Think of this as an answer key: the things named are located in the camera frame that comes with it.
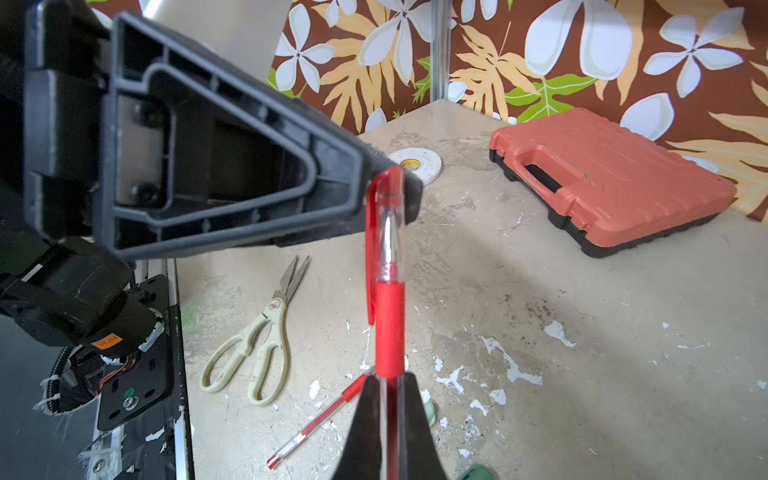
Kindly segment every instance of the black cable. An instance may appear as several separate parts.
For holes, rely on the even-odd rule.
[[[61,352],[58,354],[58,358],[56,359],[56,362],[53,364],[53,369],[51,369],[51,376],[58,376],[58,379],[56,380],[48,380],[45,384],[45,398],[50,399],[52,396],[59,393],[59,382],[61,381],[61,373],[64,372],[64,366],[67,364],[67,359],[69,359],[69,356],[72,354],[72,350],[74,347],[66,346],[63,349],[61,349]],[[48,400],[48,404],[46,405],[48,407],[48,410],[52,413],[61,413],[61,403],[59,402],[59,399],[55,400]]]

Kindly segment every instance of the red gel pen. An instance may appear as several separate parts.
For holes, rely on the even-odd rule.
[[[398,478],[397,381],[406,370],[403,175],[400,167],[385,170],[371,183],[366,199],[368,323],[376,327],[376,375],[382,380],[381,478],[387,480]]]

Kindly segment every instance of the roll of tape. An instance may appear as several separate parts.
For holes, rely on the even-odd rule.
[[[426,148],[403,148],[390,154],[389,159],[410,170],[424,185],[435,181],[442,170],[440,156]]]

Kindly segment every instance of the red toolbox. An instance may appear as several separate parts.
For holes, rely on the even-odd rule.
[[[638,134],[575,108],[499,128],[491,161],[522,180],[590,257],[709,222],[736,187]]]

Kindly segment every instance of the orange label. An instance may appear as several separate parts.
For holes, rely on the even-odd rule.
[[[95,346],[99,350],[106,350],[112,346],[117,345],[118,343],[122,342],[123,339],[119,336],[115,335],[114,333],[110,333],[106,337],[104,337],[101,340],[98,340],[97,342],[93,342],[91,345]]]

